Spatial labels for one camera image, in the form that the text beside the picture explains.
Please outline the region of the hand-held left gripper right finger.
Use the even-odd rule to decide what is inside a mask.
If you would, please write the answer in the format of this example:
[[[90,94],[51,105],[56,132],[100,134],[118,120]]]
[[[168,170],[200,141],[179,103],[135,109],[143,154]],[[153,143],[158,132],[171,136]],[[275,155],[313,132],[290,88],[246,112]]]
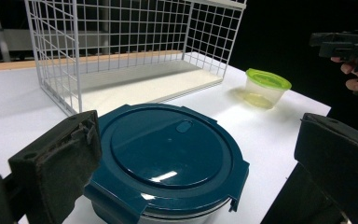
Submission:
[[[352,224],[358,224],[358,131],[328,117],[306,113],[295,159]]]

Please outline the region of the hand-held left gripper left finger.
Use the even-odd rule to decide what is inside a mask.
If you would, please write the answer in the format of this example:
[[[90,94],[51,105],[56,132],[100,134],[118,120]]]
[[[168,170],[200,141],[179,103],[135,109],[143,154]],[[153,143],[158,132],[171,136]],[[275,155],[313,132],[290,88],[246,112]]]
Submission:
[[[102,156],[98,115],[79,113],[12,156],[14,217],[29,224],[62,224],[72,213]]]

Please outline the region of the green lidded clear container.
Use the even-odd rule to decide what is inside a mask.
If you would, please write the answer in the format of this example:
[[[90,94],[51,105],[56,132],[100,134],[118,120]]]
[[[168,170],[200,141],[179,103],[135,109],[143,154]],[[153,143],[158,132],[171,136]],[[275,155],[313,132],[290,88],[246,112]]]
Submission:
[[[282,98],[292,84],[286,78],[274,73],[249,68],[243,98],[251,105],[271,109]]]

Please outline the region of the teal lidded round container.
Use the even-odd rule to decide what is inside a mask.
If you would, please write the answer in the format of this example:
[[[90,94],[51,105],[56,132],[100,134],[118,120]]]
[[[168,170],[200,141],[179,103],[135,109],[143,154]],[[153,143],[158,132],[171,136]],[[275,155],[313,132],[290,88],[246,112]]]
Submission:
[[[108,224],[204,224],[238,208],[249,164],[214,119],[184,106],[123,105],[99,118],[102,159],[85,187]]]

